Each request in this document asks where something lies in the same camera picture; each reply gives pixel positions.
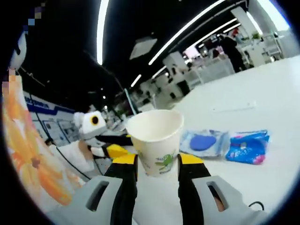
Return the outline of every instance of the white table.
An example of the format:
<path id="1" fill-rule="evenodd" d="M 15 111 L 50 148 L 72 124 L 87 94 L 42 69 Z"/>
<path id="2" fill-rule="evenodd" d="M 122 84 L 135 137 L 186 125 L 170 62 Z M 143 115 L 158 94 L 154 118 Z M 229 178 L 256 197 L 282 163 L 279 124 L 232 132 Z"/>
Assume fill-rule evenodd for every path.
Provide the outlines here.
<path id="1" fill-rule="evenodd" d="M 185 129 L 250 131 L 268 129 L 271 144 L 262 165 L 205 160 L 243 194 L 245 204 L 261 201 L 268 212 L 283 203 L 300 166 L 300 56 L 276 61 L 196 87 L 175 109 Z M 246 110 L 247 103 L 256 107 Z M 141 225 L 182 224 L 175 180 L 146 177 L 139 166 L 134 218 Z"/>

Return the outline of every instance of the black ceiling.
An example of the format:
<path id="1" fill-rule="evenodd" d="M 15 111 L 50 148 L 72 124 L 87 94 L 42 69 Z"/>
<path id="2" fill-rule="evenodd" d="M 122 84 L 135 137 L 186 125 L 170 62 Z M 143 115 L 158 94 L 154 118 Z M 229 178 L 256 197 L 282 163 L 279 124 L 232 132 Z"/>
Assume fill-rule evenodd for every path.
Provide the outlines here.
<path id="1" fill-rule="evenodd" d="M 26 77 L 24 88 L 78 110 L 79 105 L 90 104 L 88 91 L 99 92 L 104 88 L 103 93 L 113 98 L 120 89 L 108 71 L 123 87 L 129 87 L 139 74 L 142 74 L 140 81 L 147 80 L 163 66 L 162 59 L 172 48 L 172 51 L 184 51 L 234 18 L 227 10 L 180 42 L 201 23 L 240 0 L 221 3 L 187 29 L 151 66 L 148 65 L 177 31 L 215 1 L 110 0 L 104 32 L 105 69 L 95 62 L 100 0 L 47 1 L 41 19 L 36 19 L 35 25 L 29 27 L 28 53 L 23 65 L 46 87 L 34 85 L 31 78 Z M 240 5 L 246 9 L 247 2 Z M 129 60 L 135 41 L 146 36 L 157 38 L 157 43 L 148 54 Z M 54 99 L 56 94 L 50 94 L 50 90 L 55 90 L 59 98 Z"/>

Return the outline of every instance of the robot eye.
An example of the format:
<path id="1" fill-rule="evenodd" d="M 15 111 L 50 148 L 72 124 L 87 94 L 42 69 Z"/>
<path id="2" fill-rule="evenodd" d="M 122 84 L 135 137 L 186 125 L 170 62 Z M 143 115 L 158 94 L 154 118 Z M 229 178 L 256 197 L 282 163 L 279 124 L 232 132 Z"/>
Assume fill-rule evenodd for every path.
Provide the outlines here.
<path id="1" fill-rule="evenodd" d="M 92 119 L 91 119 L 91 122 L 92 122 L 93 125 L 97 125 L 98 121 L 99 121 L 99 119 L 98 119 L 97 116 L 93 116 Z"/>

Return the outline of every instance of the white paper cup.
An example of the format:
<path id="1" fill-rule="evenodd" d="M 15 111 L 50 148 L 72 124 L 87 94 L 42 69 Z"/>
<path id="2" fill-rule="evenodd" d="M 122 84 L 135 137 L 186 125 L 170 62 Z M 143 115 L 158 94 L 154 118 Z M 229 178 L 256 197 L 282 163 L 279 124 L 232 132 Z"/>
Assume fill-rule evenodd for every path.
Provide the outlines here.
<path id="1" fill-rule="evenodd" d="M 183 115 L 173 110 L 151 110 L 127 123 L 134 148 L 148 175 L 158 177 L 177 163 Z"/>

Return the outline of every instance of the blue packaging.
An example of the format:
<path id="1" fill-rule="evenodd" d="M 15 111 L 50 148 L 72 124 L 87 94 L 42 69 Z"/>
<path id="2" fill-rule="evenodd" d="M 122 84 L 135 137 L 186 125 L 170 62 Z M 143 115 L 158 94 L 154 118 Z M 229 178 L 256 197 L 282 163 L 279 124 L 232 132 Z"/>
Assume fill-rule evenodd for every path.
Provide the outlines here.
<path id="1" fill-rule="evenodd" d="M 208 149 L 197 151 L 191 148 L 191 141 L 197 135 L 212 136 L 216 139 L 216 142 Z M 183 133 L 180 139 L 180 152 L 191 154 L 197 157 L 217 157 L 222 155 L 229 145 L 228 132 L 222 132 L 217 130 L 201 130 L 191 131 L 187 130 Z"/>
<path id="2" fill-rule="evenodd" d="M 239 132 L 230 138 L 225 158 L 229 161 L 259 165 L 265 160 L 270 135 L 268 130 Z"/>

